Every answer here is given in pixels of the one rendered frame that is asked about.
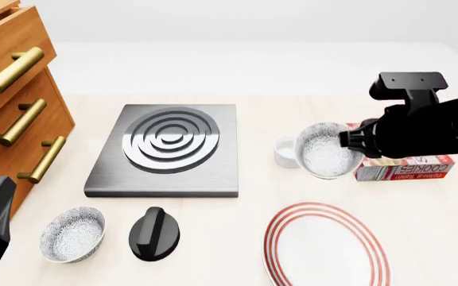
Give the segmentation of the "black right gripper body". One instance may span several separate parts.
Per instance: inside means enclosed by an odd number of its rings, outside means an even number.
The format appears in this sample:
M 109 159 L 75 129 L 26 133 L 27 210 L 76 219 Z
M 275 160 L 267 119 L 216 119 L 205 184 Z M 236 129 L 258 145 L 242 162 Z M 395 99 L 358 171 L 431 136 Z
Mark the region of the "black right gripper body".
M 368 118 L 362 121 L 359 128 L 339 133 L 340 146 L 352 151 L 361 152 L 365 157 L 378 159 L 382 152 L 376 143 L 376 128 L 378 119 Z

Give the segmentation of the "patterned black white bowl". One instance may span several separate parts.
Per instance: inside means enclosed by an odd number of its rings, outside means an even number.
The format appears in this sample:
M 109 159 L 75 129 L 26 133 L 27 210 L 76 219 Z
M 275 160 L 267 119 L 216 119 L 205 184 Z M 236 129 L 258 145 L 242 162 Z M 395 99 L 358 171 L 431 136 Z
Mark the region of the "patterned black white bowl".
M 364 155 L 340 144 L 340 133 L 350 130 L 347 123 L 333 122 L 316 123 L 302 130 L 293 145 L 298 166 L 324 180 L 334 180 L 355 171 Z
M 56 216 L 43 230 L 40 251 L 47 261 L 72 264 L 90 257 L 105 235 L 105 218 L 94 207 L 75 207 Z

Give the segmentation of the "white ramekin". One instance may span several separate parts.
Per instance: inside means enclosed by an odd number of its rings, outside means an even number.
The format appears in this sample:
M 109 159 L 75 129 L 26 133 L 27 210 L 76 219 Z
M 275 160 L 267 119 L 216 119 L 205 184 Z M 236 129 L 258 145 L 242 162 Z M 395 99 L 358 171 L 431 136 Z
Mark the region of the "white ramekin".
M 274 143 L 274 161 L 283 168 L 305 168 L 297 137 L 280 137 Z

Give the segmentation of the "flat black plate on stalk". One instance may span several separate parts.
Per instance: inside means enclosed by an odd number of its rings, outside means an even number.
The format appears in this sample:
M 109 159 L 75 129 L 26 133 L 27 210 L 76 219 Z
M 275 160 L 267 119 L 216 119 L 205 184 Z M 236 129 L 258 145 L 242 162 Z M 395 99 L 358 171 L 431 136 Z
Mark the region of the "flat black plate on stalk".
M 444 76 L 430 72 L 381 72 L 371 85 L 369 95 L 376 100 L 403 100 L 407 114 L 439 103 L 437 92 L 446 90 Z

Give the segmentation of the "white plate with red rings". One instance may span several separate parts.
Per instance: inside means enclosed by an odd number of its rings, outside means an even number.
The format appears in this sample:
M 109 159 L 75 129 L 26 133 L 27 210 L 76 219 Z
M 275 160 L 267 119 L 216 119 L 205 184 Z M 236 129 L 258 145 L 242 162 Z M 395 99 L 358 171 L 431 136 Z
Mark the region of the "white plate with red rings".
M 262 260 L 273 286 L 394 286 L 379 240 L 343 209 L 298 202 L 269 221 Z

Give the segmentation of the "flat black stove plate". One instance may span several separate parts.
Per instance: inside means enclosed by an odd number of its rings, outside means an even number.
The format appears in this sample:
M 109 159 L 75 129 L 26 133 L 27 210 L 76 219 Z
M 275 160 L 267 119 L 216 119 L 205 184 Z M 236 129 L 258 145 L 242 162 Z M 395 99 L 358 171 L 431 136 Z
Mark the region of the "flat black stove plate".
M 236 106 L 125 105 L 83 190 L 87 197 L 238 197 Z

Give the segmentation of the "cookies box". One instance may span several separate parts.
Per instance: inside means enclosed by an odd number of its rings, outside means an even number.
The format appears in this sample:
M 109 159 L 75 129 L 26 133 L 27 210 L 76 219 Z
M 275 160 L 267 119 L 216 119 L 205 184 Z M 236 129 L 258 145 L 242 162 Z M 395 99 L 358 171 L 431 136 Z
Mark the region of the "cookies box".
M 365 157 L 354 176 L 358 181 L 441 179 L 454 165 L 455 161 L 448 155 L 403 159 Z

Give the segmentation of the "round black stove knob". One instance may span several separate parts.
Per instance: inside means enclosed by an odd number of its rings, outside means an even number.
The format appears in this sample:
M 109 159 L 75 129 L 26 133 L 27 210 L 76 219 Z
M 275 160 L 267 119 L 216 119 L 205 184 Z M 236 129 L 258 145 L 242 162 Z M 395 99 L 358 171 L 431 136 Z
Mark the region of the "round black stove knob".
M 176 219 L 160 207 L 150 207 L 132 226 L 129 246 L 141 261 L 159 261 L 170 255 L 180 241 Z

